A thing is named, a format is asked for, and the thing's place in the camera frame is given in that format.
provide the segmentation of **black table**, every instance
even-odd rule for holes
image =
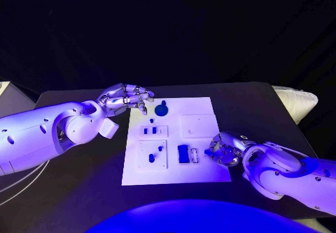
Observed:
[[[157,98],[211,97],[219,130],[241,132],[257,142],[270,140],[316,157],[268,84],[159,86],[150,90]],[[95,99],[101,92],[48,91],[40,95],[36,107]],[[231,182],[121,186],[128,119],[128,110],[113,118],[120,129],[111,140],[98,135],[89,143],[51,160],[33,185],[0,207],[2,231],[84,232],[121,211],[177,199],[235,202],[294,219],[330,216],[291,197],[265,198],[242,178],[241,165],[229,168]],[[25,185],[13,187],[6,195],[10,197]]]

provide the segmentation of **blue rectangular block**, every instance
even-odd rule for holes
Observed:
[[[179,150],[179,163],[186,164],[189,163],[189,156],[188,156],[188,145],[177,146]]]

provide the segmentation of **white robotic arm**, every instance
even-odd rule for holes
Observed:
[[[221,166],[235,166],[242,159],[242,176],[265,197],[288,195],[336,215],[336,161],[310,158],[271,142],[257,144],[229,132],[216,135],[205,153]]]
[[[68,102],[0,118],[0,176],[26,170],[89,142],[100,133],[113,138],[118,125],[107,118],[127,108],[147,114],[144,101],[154,94],[117,84],[97,100]]]

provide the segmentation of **white cushion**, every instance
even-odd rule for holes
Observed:
[[[296,124],[299,124],[319,102],[317,96],[290,87],[273,86],[273,88]]]

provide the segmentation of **robotic hand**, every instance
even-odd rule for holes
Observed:
[[[108,119],[138,108],[154,93],[140,86],[117,84],[97,100],[68,102],[0,118],[0,176],[26,170],[89,142],[100,133],[113,138],[118,125]]]
[[[257,144],[231,132],[215,136],[205,153],[221,166],[235,166],[242,159],[242,176],[265,197],[278,200],[288,195],[336,215],[336,161],[310,158],[271,142]]]

